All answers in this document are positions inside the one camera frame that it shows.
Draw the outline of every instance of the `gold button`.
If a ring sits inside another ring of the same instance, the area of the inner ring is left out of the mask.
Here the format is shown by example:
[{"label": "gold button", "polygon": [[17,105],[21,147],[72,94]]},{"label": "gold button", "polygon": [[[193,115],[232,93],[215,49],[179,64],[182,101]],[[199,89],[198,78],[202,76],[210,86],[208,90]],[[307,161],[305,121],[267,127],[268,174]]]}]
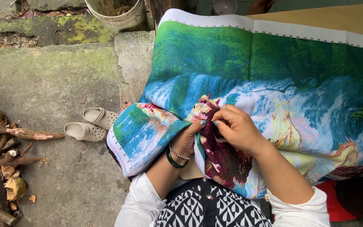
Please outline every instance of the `gold button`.
[{"label": "gold button", "polygon": [[209,200],[214,200],[214,197],[213,197],[211,194],[208,194],[208,195],[207,195],[207,199],[209,199]]}]

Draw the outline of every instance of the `white blouse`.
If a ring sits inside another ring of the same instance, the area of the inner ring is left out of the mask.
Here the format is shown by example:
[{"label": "white blouse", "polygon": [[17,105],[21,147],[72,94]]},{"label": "white blouse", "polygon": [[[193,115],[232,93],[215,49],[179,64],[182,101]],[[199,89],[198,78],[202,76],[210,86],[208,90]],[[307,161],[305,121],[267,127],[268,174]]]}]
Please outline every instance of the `white blouse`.
[{"label": "white blouse", "polygon": [[[326,199],[323,191],[315,190],[304,204],[286,204],[267,190],[275,215],[275,227],[329,227]],[[166,205],[145,173],[135,177],[130,185],[124,205],[121,206],[114,227],[153,227],[160,211]]]}]

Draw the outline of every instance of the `bracelet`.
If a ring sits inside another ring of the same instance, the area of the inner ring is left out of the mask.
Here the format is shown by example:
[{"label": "bracelet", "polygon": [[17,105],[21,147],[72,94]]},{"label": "bracelet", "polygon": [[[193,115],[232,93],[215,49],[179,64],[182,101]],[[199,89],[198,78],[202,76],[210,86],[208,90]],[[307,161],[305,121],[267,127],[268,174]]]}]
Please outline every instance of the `bracelet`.
[{"label": "bracelet", "polygon": [[177,163],[173,160],[172,156],[170,156],[170,149],[166,149],[166,157],[167,157],[167,160],[169,161],[169,163],[170,163],[173,167],[178,168],[178,169],[184,168],[184,167],[187,165],[187,163],[188,163],[188,160],[187,160],[187,162],[186,162],[186,163],[184,163],[184,165],[179,165],[179,164],[177,164]]},{"label": "bracelet", "polygon": [[182,159],[185,159],[185,160],[190,160],[190,158],[189,157],[184,157],[184,156],[181,156],[181,155],[179,155],[178,153],[176,153],[173,149],[172,149],[172,147],[170,146],[172,143],[170,143],[169,144],[169,150],[171,151],[171,152],[173,152],[177,157],[179,157],[179,158],[182,158]]}]

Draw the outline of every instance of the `red object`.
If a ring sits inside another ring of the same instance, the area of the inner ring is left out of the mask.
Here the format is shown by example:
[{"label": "red object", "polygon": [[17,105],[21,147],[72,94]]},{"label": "red object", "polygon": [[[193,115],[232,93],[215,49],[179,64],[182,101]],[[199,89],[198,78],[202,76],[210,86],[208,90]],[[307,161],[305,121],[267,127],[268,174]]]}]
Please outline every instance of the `red object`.
[{"label": "red object", "polygon": [[337,181],[335,180],[327,180],[319,185],[316,185],[316,188],[324,191],[327,194],[327,213],[330,216],[330,221],[346,221],[362,218],[357,214],[352,214],[346,211],[340,205],[335,194],[336,183]]}]

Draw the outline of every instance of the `green jade bangle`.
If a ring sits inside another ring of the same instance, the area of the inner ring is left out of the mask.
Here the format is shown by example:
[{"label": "green jade bangle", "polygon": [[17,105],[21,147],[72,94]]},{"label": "green jade bangle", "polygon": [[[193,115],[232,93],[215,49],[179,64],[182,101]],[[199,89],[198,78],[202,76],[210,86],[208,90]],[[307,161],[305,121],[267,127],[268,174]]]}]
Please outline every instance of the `green jade bangle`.
[{"label": "green jade bangle", "polygon": [[187,165],[187,163],[188,163],[188,160],[187,160],[187,162],[186,162],[186,163],[184,163],[184,165],[179,165],[179,164],[177,164],[177,163],[173,160],[172,156],[170,156],[170,149],[166,149],[166,157],[167,157],[167,160],[169,161],[169,163],[170,163],[173,167],[178,168],[178,169],[184,168],[184,167]]}]

